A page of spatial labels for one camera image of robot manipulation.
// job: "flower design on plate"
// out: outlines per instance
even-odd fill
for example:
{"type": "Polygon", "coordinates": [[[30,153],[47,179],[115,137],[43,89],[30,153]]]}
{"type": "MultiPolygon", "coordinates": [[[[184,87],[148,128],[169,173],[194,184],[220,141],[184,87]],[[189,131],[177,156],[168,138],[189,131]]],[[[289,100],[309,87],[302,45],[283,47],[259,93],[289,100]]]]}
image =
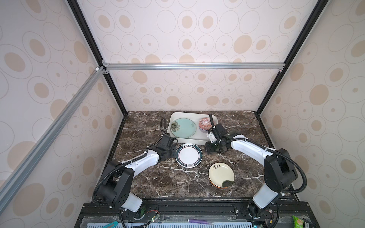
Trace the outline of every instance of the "flower design on plate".
{"type": "Polygon", "coordinates": [[[176,121],[172,122],[171,131],[175,132],[175,131],[178,131],[178,130],[180,130],[180,125],[176,121]]]}

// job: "robotic arm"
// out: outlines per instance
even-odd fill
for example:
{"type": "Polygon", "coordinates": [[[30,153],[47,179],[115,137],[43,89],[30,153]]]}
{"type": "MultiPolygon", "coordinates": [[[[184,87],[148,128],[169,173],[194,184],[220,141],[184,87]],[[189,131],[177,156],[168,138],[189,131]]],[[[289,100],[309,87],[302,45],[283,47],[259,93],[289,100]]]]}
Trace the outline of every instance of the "robotic arm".
{"type": "MultiPolygon", "coordinates": [[[[275,201],[279,193],[301,192],[307,185],[307,179],[302,169],[290,158],[284,149],[276,151],[264,147],[236,132],[227,132],[222,124],[212,125],[208,130],[205,149],[207,153],[224,153],[232,148],[243,152],[265,167],[264,180],[260,190],[255,194],[248,206],[251,217],[259,218],[266,206],[275,201]],[[303,185],[297,190],[284,190],[298,175],[296,167],[303,177],[303,185]]],[[[111,161],[104,170],[99,183],[93,193],[93,202],[110,205],[119,210],[128,209],[135,218],[141,218],[145,212],[142,199],[130,193],[132,180],[139,173],[161,161],[176,157],[177,142],[170,134],[163,134],[154,146],[148,147],[145,152],[131,160],[124,162],[111,161]],[[96,196],[104,202],[97,201],[96,196]]]]}

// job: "white tray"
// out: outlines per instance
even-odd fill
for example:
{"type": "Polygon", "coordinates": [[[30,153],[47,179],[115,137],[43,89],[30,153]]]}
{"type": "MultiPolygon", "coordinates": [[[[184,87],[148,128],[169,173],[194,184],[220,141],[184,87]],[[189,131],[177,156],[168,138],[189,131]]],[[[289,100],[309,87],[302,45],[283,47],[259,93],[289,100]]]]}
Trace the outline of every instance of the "white tray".
{"type": "MultiPolygon", "coordinates": [[[[196,113],[186,113],[186,112],[174,112],[173,114],[171,114],[169,127],[167,128],[167,133],[170,133],[170,135],[172,137],[175,137],[175,135],[171,131],[172,122],[174,122],[175,120],[180,119],[180,118],[190,119],[196,125],[195,133],[191,137],[186,138],[186,139],[177,138],[178,143],[193,143],[193,144],[196,144],[196,145],[203,145],[204,146],[205,143],[209,141],[209,138],[207,136],[207,131],[203,131],[202,129],[199,128],[199,120],[201,120],[204,117],[209,118],[209,115],[207,115],[207,114],[196,114],[196,113]]],[[[218,123],[217,117],[213,116],[213,121],[214,121],[214,123],[218,123]]]]}

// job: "teal object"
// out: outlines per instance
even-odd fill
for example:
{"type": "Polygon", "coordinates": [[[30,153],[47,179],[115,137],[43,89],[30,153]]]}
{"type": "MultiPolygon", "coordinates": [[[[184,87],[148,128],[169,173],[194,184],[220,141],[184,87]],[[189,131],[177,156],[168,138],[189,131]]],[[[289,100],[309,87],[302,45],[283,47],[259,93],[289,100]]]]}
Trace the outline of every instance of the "teal object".
{"type": "Polygon", "coordinates": [[[196,132],[196,125],[190,119],[180,118],[172,122],[171,132],[178,138],[186,139],[193,136],[196,132]]]}
{"type": "Polygon", "coordinates": [[[113,227],[116,227],[117,225],[118,225],[118,222],[117,221],[114,221],[112,223],[109,223],[106,226],[103,226],[102,228],[113,228],[113,227]]]}

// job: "red patterned bowl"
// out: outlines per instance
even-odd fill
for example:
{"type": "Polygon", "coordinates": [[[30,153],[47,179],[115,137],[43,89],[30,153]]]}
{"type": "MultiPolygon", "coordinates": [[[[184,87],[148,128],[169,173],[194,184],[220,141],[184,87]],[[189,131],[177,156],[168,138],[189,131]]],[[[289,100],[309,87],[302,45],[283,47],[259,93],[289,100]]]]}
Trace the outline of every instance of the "red patterned bowl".
{"type": "Polygon", "coordinates": [[[208,117],[199,120],[199,128],[202,129],[203,131],[208,131],[211,127],[212,125],[210,124],[210,119],[208,117]]]}

